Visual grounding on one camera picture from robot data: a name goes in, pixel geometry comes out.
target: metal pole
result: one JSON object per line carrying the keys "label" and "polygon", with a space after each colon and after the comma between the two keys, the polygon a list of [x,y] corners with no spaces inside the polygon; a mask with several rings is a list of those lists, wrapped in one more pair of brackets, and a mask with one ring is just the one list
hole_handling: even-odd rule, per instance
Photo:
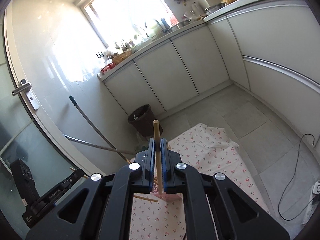
{"label": "metal pole", "polygon": [[[86,121],[89,123],[89,125],[91,125],[91,127],[97,132],[98,135],[100,135],[100,137],[113,149],[116,149],[112,143],[110,143],[108,141],[108,139],[98,130],[98,128],[90,121],[90,119],[86,116],[86,114],[81,110],[81,108],[78,106],[78,103],[75,101],[75,99],[73,98],[73,96],[69,96],[69,99],[71,100],[71,102],[73,103],[73,105],[78,109],[78,111],[80,112],[80,114],[86,119]],[[127,163],[131,163],[126,157],[124,157],[120,152],[116,152],[118,153],[118,155],[123,158]]]}
{"label": "metal pole", "polygon": [[65,136],[69,141],[81,143],[81,144],[84,144],[84,145],[87,145],[87,146],[91,146],[91,147],[95,147],[95,148],[99,148],[99,149],[103,149],[103,150],[107,150],[107,151],[111,151],[111,152],[121,152],[121,153],[123,153],[123,154],[136,155],[135,153],[130,152],[130,151],[117,150],[117,149],[113,149],[113,148],[108,148],[108,147],[96,145],[96,144],[93,144],[93,143],[89,143],[89,142],[86,142],[86,141],[82,141],[82,140],[79,140],[79,139],[70,137],[70,136],[65,135],[65,134],[64,134],[64,136]]}

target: black cable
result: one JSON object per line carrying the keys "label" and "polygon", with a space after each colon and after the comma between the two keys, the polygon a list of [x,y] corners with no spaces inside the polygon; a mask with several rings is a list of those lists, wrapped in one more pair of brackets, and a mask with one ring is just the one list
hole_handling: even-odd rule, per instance
{"label": "black cable", "polygon": [[313,201],[313,199],[315,198],[315,197],[314,197],[313,199],[311,199],[311,200],[309,201],[309,203],[301,210],[301,212],[300,212],[298,215],[296,215],[294,218],[292,218],[292,219],[285,219],[285,218],[281,215],[281,213],[280,213],[280,211],[279,211],[279,206],[280,206],[281,200],[282,200],[282,198],[283,198],[284,192],[285,192],[285,190],[287,189],[287,187],[290,185],[290,183],[291,183],[291,181],[293,180],[294,176],[296,175],[297,165],[298,165],[298,160],[299,160],[299,155],[300,155],[300,145],[301,145],[301,142],[302,142],[303,137],[305,137],[306,135],[311,135],[311,136],[313,137],[312,146],[315,144],[315,137],[314,137],[312,134],[306,133],[306,134],[304,134],[304,135],[301,137],[300,142],[299,142],[298,157],[297,157],[297,161],[296,161],[296,166],[295,166],[295,168],[294,168],[294,174],[293,174],[292,178],[290,179],[289,183],[287,184],[287,186],[284,188],[284,191],[282,192],[281,198],[280,198],[279,203],[278,203],[278,213],[279,213],[280,217],[281,217],[283,220],[286,220],[286,221],[291,221],[291,220],[294,220],[295,218],[297,218],[297,217],[306,209],[306,207],[311,203],[311,201]]}

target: silver screw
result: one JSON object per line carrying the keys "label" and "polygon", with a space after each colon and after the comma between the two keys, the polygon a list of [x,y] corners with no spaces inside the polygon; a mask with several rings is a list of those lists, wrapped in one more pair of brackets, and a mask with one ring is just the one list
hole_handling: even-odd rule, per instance
{"label": "silver screw", "polygon": [[225,176],[223,173],[221,173],[221,172],[217,173],[214,177],[215,177],[217,180],[224,180],[224,179],[226,178],[226,176]]}
{"label": "silver screw", "polygon": [[99,174],[99,173],[95,173],[95,174],[92,174],[91,175],[91,179],[93,180],[93,181],[98,181],[98,180],[100,180],[102,178],[102,176],[101,176],[101,174]]}
{"label": "silver screw", "polygon": [[177,163],[176,167],[179,170],[184,170],[187,167],[187,165],[185,163]]}
{"label": "silver screw", "polygon": [[130,170],[137,170],[137,169],[139,169],[140,168],[140,164],[139,163],[131,163],[130,165],[129,165],[129,169]]}

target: metal pot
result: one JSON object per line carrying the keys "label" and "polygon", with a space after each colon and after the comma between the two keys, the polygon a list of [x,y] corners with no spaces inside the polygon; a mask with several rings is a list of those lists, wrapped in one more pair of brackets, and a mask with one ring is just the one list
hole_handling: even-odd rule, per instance
{"label": "metal pot", "polygon": [[219,9],[223,8],[226,6],[226,3],[225,2],[222,2],[222,3],[218,3],[216,5],[213,5],[207,9],[204,10],[204,12],[207,14],[207,15],[210,15],[216,11],[218,11]]}
{"label": "metal pot", "polygon": [[191,20],[186,20],[186,21],[179,22],[178,24],[176,24],[176,25],[172,26],[170,29],[168,29],[167,32],[170,33],[170,32],[174,32],[174,31],[176,31],[178,29],[181,29],[182,27],[189,25],[190,21]]}

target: door frame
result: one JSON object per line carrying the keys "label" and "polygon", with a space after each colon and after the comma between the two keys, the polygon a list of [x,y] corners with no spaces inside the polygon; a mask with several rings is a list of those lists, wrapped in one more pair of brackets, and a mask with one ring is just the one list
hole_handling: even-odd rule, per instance
{"label": "door frame", "polygon": [[[12,72],[13,81],[16,87],[19,87],[19,82],[27,77],[24,73],[23,67],[21,65],[18,51],[15,44],[13,25],[12,25],[12,4],[13,0],[10,1],[4,14],[4,42],[6,49],[6,56],[8,58],[8,63],[10,71]],[[87,175],[94,173],[100,173],[106,175],[98,167],[96,167],[92,162],[90,162],[71,142],[68,141],[55,125],[55,123],[50,119],[46,111],[43,109],[39,100],[39,109],[34,110],[29,103],[27,97],[24,93],[21,93],[21,98],[24,101],[24,105],[27,107],[26,111],[29,111],[32,115],[34,122],[38,124],[38,127],[42,129],[47,138],[52,141],[52,143],[57,147],[57,149],[75,166],[82,169]]]}

